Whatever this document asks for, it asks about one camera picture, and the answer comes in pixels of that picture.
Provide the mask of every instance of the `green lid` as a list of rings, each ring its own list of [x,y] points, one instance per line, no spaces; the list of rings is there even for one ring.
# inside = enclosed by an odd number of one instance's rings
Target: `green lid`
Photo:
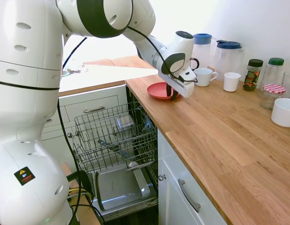
[[[282,66],[284,65],[284,60],[281,58],[271,58],[269,59],[269,64],[274,66]]]
[[[252,60],[249,60],[248,65],[251,67],[262,67],[263,60],[252,59]]]

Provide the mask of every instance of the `open dishwasher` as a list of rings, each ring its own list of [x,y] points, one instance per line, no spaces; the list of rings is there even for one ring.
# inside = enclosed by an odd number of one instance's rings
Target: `open dishwasher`
[[[157,129],[138,102],[75,118],[73,149],[106,221],[158,203]]]

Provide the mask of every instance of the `wooden floor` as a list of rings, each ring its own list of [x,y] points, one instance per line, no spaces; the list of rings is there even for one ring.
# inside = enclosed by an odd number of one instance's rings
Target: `wooden floor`
[[[106,225],[158,225],[158,206],[150,207],[140,212],[135,212],[128,216],[109,221]]]

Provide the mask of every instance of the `red plate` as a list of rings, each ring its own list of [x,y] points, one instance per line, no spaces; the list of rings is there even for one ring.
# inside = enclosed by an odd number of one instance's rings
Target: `red plate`
[[[147,88],[147,92],[153,98],[168,100],[173,95],[174,89],[171,88],[171,96],[168,97],[166,88],[167,88],[166,82],[154,83]]]

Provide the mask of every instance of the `white wall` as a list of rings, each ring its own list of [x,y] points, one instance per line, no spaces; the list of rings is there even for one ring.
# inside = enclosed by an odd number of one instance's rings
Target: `white wall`
[[[244,76],[249,59],[285,59],[290,70],[290,0],[150,0],[156,25],[152,34],[169,44],[177,30],[191,34],[210,33],[217,39],[237,41],[246,51]],[[81,37],[71,37],[65,55]],[[123,36],[88,39],[75,53],[83,61],[118,58],[136,54],[135,46]]]

